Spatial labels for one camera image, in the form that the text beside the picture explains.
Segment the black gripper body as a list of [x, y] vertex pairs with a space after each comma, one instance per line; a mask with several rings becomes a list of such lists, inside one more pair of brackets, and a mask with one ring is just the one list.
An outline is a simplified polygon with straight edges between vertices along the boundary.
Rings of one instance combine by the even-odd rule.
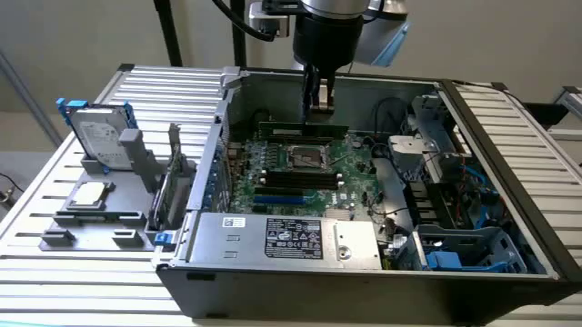
[[334, 74], [355, 57], [363, 17], [331, 19], [316, 15], [298, 16], [292, 51], [295, 60], [320, 74]]

